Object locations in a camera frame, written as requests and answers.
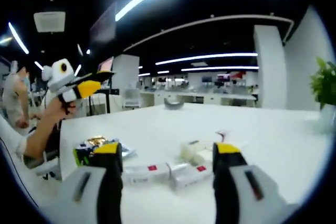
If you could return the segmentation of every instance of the ceiling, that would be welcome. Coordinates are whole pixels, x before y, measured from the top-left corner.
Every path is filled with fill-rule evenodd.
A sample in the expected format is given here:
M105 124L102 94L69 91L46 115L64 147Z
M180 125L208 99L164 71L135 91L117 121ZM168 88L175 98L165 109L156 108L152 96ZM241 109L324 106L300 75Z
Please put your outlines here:
M191 62L160 66L155 63L198 55L254 52L255 24L276 25L282 39L288 39L308 6L307 0L145 0L117 22L114 41L104 45L100 51L92 50L91 55L81 57L77 44L84 53L89 49L89 29L93 23L112 3L116 3L118 12L129 1L4 0L0 36L11 36L8 29L8 22L11 22L29 54L26 55L15 40L6 47L0 47L0 54L8 60L26 57L32 65L34 61L50 65L58 59L68 58L74 68L84 63L87 71L93 71L101 61L111 56L131 54L140 57L140 65L143 66L141 72L156 74L157 71L169 70L180 73L182 68L192 67ZM66 12L63 33L37 32L33 15L48 10ZM237 16L247 14L283 17L293 20L294 26L289 30L288 22ZM232 15L232 18L221 19L228 15ZM137 45L150 36L153 38ZM209 59L206 63L209 66L257 64L251 57ZM36 66L34 70L36 74L40 73Z

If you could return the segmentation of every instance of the air vent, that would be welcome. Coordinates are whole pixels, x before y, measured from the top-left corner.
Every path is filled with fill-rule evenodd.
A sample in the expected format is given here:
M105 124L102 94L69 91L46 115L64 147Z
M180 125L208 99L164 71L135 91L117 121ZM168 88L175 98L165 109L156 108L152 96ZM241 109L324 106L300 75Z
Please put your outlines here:
M208 64L205 63L204 61L202 61L202 62L196 62L196 63L191 63L191 65L193 65L194 67L205 67L205 66L208 66Z
M65 12L34 13L34 21L39 33L63 32Z

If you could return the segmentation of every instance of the red label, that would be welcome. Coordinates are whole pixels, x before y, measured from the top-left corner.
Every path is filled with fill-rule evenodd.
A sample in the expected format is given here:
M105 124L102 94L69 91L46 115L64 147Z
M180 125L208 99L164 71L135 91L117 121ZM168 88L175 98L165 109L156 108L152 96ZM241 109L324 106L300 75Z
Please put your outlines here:
M204 166L199 166L199 167L197 168L197 170L198 170L199 172L202 172L202 171L206 170L206 168L205 168Z
M151 165L148 167L148 170L157 170L156 165Z

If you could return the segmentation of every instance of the potted plant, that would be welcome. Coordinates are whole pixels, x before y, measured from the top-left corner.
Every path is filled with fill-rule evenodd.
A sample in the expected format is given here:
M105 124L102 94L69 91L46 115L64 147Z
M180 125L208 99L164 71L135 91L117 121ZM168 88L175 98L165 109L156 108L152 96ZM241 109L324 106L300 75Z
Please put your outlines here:
M310 87L320 103L321 119L327 127L336 126L336 65L317 57L319 71L311 77Z

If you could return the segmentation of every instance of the food wrapper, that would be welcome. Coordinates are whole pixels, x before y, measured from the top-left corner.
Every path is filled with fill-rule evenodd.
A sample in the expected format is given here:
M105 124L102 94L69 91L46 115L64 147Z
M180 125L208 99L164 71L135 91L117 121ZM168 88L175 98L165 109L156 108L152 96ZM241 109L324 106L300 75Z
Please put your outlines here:
M115 142L120 143L117 138L107 140L106 138L102 136L96 136L96 137L93 137L93 138L90 138L84 141L83 143L78 145L75 149L73 149L73 152L74 152L73 154L75 156L77 165L78 166L90 165L90 160L94 156L94 151L97 148L102 147L103 145L111 144ZM122 149L123 159L134 153L134 150L129 149L123 144L121 144L121 149Z

